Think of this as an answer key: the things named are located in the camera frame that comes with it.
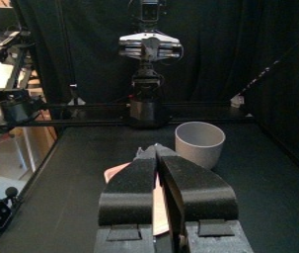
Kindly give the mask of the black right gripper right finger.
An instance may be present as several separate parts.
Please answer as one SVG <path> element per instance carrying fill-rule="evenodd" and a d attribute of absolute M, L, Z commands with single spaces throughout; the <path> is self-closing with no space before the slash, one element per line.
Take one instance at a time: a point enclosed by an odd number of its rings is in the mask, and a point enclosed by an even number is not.
<path fill-rule="evenodd" d="M 185 220 L 237 219 L 237 195 L 222 177 L 161 144 L 154 148 L 161 179 L 171 192 Z"/>

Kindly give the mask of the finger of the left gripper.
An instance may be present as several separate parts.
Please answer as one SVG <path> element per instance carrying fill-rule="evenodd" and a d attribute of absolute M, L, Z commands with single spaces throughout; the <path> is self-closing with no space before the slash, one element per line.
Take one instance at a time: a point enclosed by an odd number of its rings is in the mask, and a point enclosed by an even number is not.
<path fill-rule="evenodd" d="M 150 61 L 155 62 L 158 61 L 158 52 L 159 52 L 159 39 L 158 38 L 150 38 Z"/>
<path fill-rule="evenodd" d="M 149 40 L 142 40 L 142 60 L 150 61 L 150 46 L 149 46 Z"/>

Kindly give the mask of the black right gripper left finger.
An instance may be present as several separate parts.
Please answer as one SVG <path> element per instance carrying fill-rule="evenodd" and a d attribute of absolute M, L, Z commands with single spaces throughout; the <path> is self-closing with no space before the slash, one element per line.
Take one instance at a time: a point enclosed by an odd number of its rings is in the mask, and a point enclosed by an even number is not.
<path fill-rule="evenodd" d="M 151 224 L 155 149 L 143 151 L 110 179 L 99 199 L 99 224 Z"/>

